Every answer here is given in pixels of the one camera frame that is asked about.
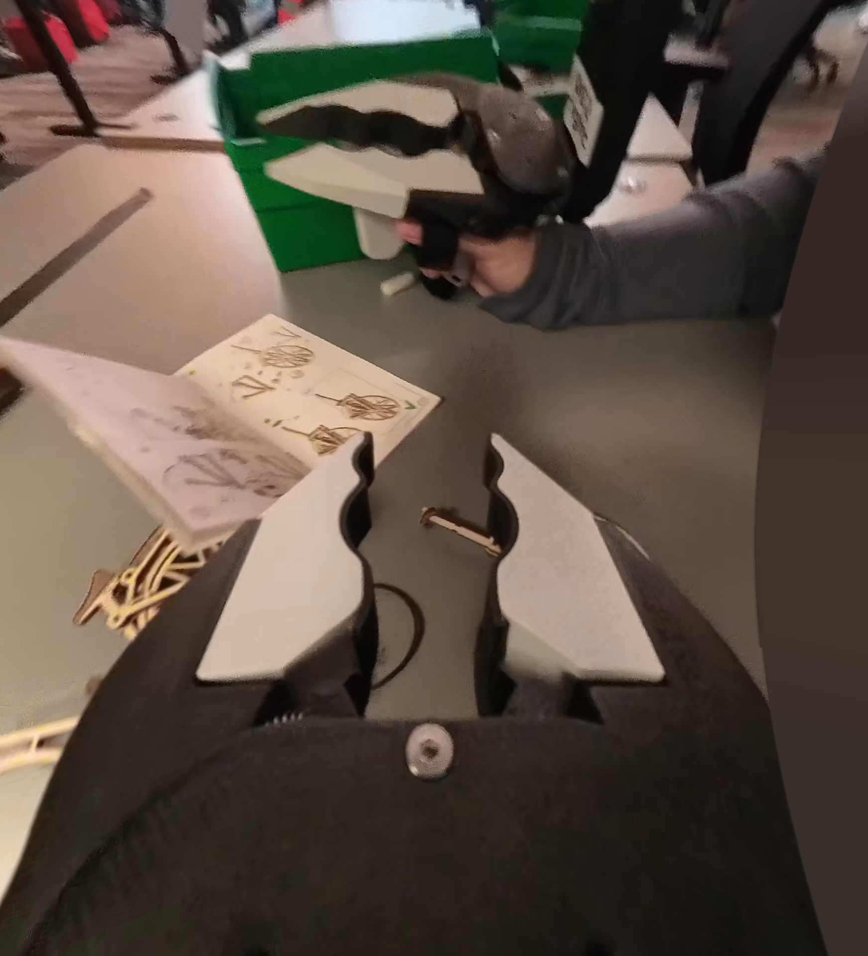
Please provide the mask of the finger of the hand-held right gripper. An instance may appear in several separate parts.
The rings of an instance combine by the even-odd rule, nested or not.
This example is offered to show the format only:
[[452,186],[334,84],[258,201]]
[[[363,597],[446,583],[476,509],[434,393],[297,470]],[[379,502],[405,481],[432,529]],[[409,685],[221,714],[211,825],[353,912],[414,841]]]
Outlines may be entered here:
[[258,129],[354,150],[416,158],[464,149],[469,123],[452,90],[425,78],[371,80],[259,112]]
[[387,218],[403,218],[408,161],[379,149],[348,150],[324,142],[267,161],[265,175],[309,196]]

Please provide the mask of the green plastic bin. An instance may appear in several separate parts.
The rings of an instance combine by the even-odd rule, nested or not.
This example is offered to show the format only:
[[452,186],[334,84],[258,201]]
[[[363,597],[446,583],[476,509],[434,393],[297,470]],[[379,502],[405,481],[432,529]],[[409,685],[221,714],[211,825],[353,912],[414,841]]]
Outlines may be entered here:
[[280,272],[394,258],[395,220],[496,235],[528,218],[500,156],[503,107],[523,102],[485,30],[213,60],[209,86]]
[[589,6],[589,1],[496,1],[490,31],[500,63],[568,74]]

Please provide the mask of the wooden puzzle frame piece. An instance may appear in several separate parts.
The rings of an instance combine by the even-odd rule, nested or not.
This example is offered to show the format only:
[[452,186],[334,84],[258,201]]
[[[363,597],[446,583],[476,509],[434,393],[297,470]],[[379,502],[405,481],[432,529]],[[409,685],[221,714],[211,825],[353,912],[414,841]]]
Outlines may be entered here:
[[99,617],[126,640],[136,639],[221,547],[222,542],[216,542],[190,551],[158,527],[122,570],[99,569],[93,574],[73,625],[83,627]]

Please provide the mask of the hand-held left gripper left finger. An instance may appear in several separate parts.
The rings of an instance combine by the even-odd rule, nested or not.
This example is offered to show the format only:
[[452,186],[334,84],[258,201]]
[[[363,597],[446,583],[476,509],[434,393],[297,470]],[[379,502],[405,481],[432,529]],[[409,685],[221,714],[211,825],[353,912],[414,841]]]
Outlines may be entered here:
[[204,684],[371,683],[373,437],[357,432],[260,519],[196,671]]

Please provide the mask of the black rubber band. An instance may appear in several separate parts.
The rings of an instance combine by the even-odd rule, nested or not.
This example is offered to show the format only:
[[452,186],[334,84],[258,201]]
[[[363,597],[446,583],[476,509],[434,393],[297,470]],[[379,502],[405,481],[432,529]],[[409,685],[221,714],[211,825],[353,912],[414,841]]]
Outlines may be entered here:
[[408,591],[391,583],[374,585],[379,630],[379,651],[371,689],[378,691],[401,680],[415,677],[421,651],[425,648],[425,612]]

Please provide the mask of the small wooden stick part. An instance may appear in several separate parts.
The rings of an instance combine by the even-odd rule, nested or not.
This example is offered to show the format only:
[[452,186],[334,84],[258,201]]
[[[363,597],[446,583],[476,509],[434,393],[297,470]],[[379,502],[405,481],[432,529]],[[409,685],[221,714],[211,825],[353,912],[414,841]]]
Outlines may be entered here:
[[442,529],[476,545],[490,557],[498,557],[503,548],[486,530],[465,519],[456,509],[427,507],[422,510],[420,524],[427,529]]

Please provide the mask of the person's right hand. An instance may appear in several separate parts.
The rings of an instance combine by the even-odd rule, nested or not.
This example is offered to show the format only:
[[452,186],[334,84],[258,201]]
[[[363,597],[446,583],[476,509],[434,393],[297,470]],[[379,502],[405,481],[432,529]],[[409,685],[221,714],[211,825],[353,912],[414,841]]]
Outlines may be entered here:
[[441,298],[459,290],[481,297],[518,291],[534,271],[543,234],[521,229],[490,239],[437,225],[430,240],[425,225],[414,220],[399,221],[397,232],[416,248],[417,269],[428,291]]

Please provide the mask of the person's right forearm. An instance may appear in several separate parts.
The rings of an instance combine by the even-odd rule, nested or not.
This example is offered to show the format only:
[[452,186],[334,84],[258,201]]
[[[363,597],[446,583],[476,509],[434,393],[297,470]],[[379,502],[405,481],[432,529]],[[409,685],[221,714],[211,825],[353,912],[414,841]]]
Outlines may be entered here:
[[531,277],[484,309],[541,331],[680,319],[777,326],[828,146],[639,219],[548,224]]

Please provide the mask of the black table leg stand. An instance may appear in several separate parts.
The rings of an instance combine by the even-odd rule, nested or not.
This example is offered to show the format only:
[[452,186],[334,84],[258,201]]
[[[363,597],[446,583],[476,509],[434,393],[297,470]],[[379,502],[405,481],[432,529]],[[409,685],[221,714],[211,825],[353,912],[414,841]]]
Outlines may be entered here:
[[58,85],[65,94],[78,119],[74,124],[55,124],[49,131],[57,137],[97,138],[105,133],[117,130],[133,129],[130,123],[99,120],[86,100],[82,88],[70,71],[68,61],[53,40],[41,8],[34,1],[11,1],[19,11],[43,55],[50,72],[57,78]]

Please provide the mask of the flat wooden frame part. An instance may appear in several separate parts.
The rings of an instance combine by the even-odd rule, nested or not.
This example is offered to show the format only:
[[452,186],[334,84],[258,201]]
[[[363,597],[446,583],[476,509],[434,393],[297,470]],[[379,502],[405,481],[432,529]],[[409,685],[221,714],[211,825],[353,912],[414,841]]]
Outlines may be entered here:
[[55,766],[80,720],[77,715],[0,735],[0,777]]

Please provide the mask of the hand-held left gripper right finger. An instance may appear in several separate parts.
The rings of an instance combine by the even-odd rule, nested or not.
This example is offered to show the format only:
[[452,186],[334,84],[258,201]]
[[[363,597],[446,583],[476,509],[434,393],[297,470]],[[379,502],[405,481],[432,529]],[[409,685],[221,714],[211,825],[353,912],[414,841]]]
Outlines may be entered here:
[[595,515],[499,434],[488,438],[487,532],[498,549],[476,639],[476,706],[499,716],[538,688],[657,687],[665,670]]

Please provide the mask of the open instruction booklet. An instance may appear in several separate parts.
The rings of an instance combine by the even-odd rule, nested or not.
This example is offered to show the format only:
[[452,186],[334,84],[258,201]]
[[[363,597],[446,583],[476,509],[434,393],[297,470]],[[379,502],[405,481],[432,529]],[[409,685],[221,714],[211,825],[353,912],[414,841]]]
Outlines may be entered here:
[[441,403],[274,315],[171,375],[4,335],[0,362],[195,549],[259,518],[362,433],[379,464]]

